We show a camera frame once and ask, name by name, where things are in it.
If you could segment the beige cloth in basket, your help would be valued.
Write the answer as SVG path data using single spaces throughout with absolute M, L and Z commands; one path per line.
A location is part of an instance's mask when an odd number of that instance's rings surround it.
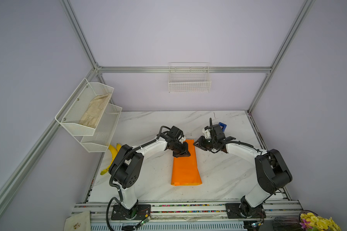
M 111 93 L 108 93 L 104 95 L 97 95 L 95 98 L 93 98 L 90 101 L 86 112 L 81 117 L 79 124 L 95 129 L 102 117 L 103 111 L 107 106 L 111 95 Z

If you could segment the yellow banana right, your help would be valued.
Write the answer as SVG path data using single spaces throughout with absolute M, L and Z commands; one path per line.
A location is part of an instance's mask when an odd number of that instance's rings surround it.
M 117 152 L 119 152 L 120 151 L 120 149 L 121 149 L 121 145 L 118 143 L 118 144 L 116 144 L 116 150 L 117 150 Z

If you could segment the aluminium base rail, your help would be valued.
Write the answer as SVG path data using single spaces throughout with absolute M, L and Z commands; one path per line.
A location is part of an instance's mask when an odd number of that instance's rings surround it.
M 113 202 L 77 204 L 72 215 L 90 213 L 93 231 L 121 231 L 139 225 L 139 231 L 256 231 L 275 218 L 296 218 L 302 211 L 298 201 L 266 201 L 252 217 L 241 216 L 240 205 L 227 202 L 142 203 L 134 218 L 127 218 Z

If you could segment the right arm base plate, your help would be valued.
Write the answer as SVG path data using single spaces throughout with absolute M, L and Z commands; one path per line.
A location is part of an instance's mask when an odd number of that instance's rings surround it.
M 227 217 L 229 219 L 245 218 L 265 218 L 266 214 L 262 205 L 252 208 L 246 203 L 227 203 L 225 204 Z

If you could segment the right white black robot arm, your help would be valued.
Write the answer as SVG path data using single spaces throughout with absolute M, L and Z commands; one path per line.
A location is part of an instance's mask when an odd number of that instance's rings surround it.
M 223 152 L 235 155 L 254 165 L 257 184 L 241 198 L 240 203 L 240 215 L 250 218 L 261 210 L 263 202 L 290 183 L 293 177 L 278 150 L 258 149 L 234 137 L 227 137 L 225 128 L 223 123 L 210 123 L 202 130 L 204 135 L 194 142 L 194 146 L 213 154 Z

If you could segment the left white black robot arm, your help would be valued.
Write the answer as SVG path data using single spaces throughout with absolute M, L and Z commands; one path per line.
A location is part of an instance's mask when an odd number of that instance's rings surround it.
M 147 143 L 138 146 L 125 144 L 120 148 L 109 168 L 109 185 L 117 188 L 123 208 L 131 210 L 138 203 L 135 192 L 130 188 L 140 175 L 144 158 L 166 150 L 172 151 L 175 158 L 190 156 L 184 133 L 175 126 L 161 126 L 157 136 Z

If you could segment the blue tape dispenser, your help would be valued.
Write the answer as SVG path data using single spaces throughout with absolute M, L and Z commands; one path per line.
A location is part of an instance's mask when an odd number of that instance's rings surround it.
M 227 125 L 222 122 L 219 122 L 218 125 L 221 127 L 222 132 L 225 132 Z

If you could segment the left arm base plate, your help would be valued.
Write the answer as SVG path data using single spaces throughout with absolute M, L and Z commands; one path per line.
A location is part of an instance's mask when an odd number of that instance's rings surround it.
M 150 204 L 138 204 L 131 209 L 115 204 L 111 212 L 111 220 L 143 220 L 151 213 Z

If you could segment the yellow flower bouquet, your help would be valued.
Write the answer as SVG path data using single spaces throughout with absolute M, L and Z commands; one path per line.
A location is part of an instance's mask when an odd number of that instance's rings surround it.
M 323 218 L 312 212 L 300 214 L 299 224 L 304 231 L 342 231 L 332 218 Z

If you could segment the yellow banana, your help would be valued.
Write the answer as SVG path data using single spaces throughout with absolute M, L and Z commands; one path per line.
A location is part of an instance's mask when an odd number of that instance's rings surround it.
M 100 172 L 100 175 L 102 175 L 102 176 L 105 175 L 107 172 L 109 172 L 109 169 L 110 169 L 110 167 L 111 167 L 111 165 L 112 165 L 114 159 L 116 158 L 116 156 L 117 156 L 117 154 L 118 154 L 118 152 L 117 152 L 117 150 L 116 150 L 116 146 L 109 145 L 108 150 L 109 150 L 109 152 L 110 152 L 110 154 L 111 154 L 111 162 L 110 162 L 110 164 L 109 164 L 108 167 L 106 167 L 105 169 L 103 169 L 103 170 Z
M 121 149 L 121 145 L 118 143 L 118 144 L 116 144 L 116 150 L 117 150 L 117 152 L 119 152 L 120 151 L 120 149 Z

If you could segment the yellow banana left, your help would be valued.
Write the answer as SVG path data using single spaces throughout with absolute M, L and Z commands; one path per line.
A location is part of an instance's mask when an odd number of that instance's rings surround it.
M 111 165 L 112 165 L 114 159 L 116 158 L 116 156 L 117 156 L 117 154 L 118 154 L 118 152 L 117 152 L 117 150 L 116 150 L 116 146 L 109 145 L 108 150 L 109 150 L 109 152 L 110 152 L 110 154 L 111 154 L 111 162 L 110 162 L 110 164 L 109 164 L 108 167 L 106 167 L 105 169 L 103 169 L 103 170 L 100 172 L 100 175 L 102 175 L 102 176 L 105 175 L 107 172 L 109 172 L 109 169 L 110 169 L 110 167 L 111 167 Z

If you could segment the beige cloth bag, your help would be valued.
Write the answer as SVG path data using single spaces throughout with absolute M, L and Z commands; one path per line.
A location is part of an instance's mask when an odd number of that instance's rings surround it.
M 90 211 L 67 218 L 63 231 L 91 231 Z

